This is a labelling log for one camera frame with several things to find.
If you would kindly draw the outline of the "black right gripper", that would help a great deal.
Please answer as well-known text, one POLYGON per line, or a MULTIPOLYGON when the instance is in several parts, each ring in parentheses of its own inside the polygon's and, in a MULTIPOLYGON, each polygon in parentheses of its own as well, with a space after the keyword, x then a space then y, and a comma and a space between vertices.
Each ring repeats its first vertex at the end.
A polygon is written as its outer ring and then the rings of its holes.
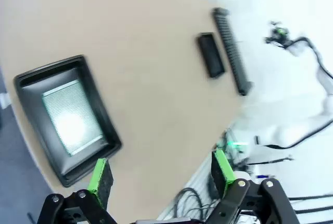
POLYGON ((286 33, 286 28, 281 27, 281 22, 279 21, 270 21, 272 26, 271 32, 274 35, 267 36, 264 38, 266 44, 275 44, 283 49, 286 48, 287 43, 289 42, 289 34, 286 33))

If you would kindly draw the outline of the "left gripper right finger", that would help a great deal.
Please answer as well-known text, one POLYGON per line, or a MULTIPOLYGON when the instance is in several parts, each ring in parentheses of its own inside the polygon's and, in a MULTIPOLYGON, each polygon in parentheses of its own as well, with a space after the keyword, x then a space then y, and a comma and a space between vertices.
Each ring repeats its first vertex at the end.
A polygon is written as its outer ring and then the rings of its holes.
POLYGON ((257 217, 260 223, 299 223, 295 210, 278 180, 256 184, 236 178, 224 152, 212 152, 211 174, 219 193, 207 223, 236 223, 241 214, 257 217))

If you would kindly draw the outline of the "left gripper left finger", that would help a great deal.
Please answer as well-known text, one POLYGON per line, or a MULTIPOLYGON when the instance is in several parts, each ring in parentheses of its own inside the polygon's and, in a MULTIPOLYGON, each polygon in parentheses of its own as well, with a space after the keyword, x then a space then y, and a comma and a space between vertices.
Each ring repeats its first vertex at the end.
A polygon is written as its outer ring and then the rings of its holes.
POLYGON ((116 223, 107 212, 113 175, 106 158, 97 160, 87 189, 46 197, 37 223, 116 223))

